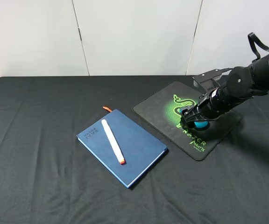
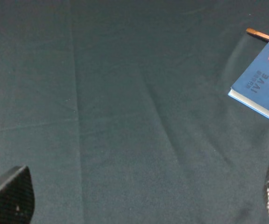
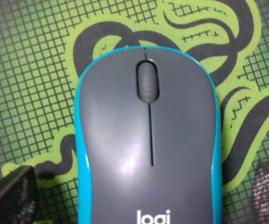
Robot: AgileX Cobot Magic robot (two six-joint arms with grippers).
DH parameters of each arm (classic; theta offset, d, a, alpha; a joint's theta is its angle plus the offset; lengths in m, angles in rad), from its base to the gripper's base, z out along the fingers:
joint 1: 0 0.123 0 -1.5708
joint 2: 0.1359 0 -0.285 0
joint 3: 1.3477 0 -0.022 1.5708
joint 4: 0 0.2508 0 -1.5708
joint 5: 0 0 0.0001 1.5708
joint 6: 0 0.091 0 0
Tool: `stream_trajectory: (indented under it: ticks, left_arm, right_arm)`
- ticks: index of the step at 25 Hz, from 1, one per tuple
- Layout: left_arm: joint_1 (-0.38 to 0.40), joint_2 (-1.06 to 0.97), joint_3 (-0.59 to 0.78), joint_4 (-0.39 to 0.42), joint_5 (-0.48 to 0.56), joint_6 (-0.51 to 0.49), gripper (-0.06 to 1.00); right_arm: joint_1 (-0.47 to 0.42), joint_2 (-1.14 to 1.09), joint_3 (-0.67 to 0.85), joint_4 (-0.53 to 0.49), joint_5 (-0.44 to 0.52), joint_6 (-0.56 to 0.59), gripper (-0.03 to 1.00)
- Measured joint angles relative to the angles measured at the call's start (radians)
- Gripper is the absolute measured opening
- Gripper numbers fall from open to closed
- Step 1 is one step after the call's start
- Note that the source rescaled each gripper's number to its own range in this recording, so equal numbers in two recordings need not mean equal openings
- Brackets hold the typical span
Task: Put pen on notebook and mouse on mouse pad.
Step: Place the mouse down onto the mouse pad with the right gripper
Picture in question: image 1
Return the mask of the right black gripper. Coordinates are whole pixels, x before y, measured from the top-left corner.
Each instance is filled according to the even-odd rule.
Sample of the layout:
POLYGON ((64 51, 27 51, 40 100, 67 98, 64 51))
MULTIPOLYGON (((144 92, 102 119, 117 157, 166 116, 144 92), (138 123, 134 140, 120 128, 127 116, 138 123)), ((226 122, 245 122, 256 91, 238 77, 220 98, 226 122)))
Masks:
POLYGON ((248 67, 235 67, 219 87, 206 92, 200 97, 198 105, 180 108, 182 128, 206 128, 209 120, 217 119, 234 107, 251 99, 254 82, 248 67))

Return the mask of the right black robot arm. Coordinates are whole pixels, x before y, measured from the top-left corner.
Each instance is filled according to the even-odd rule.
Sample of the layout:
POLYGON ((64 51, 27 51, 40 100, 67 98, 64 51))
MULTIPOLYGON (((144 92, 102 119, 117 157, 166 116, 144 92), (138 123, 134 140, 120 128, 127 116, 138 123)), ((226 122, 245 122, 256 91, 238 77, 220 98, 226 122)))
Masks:
POLYGON ((269 91, 269 54, 247 67, 237 66, 212 70, 194 76, 194 81, 205 90, 195 106, 181 108, 180 125, 195 128, 198 122, 208 122, 255 96, 269 91))

